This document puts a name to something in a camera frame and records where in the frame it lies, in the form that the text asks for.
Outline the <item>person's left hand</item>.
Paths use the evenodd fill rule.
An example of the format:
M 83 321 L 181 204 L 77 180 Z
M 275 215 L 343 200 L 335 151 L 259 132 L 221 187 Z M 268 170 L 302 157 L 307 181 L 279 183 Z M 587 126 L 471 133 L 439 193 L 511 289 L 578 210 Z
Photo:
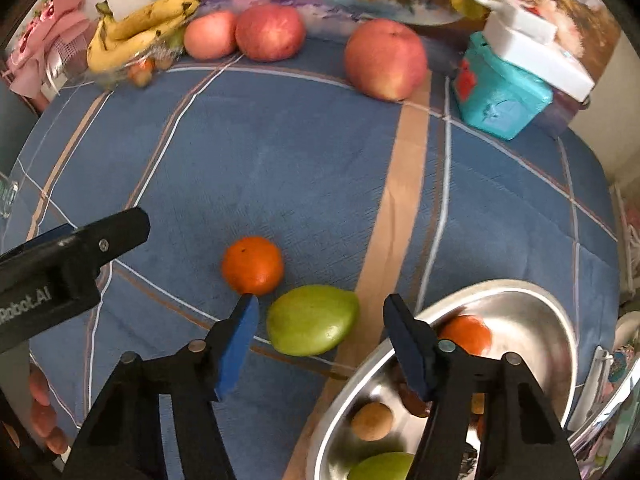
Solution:
M 30 363 L 27 372 L 1 367 L 1 392 L 6 400 L 26 403 L 28 422 L 35 436 L 57 456 L 64 455 L 70 446 L 65 432 L 58 426 L 56 411 L 50 399 L 50 385 L 40 367 Z

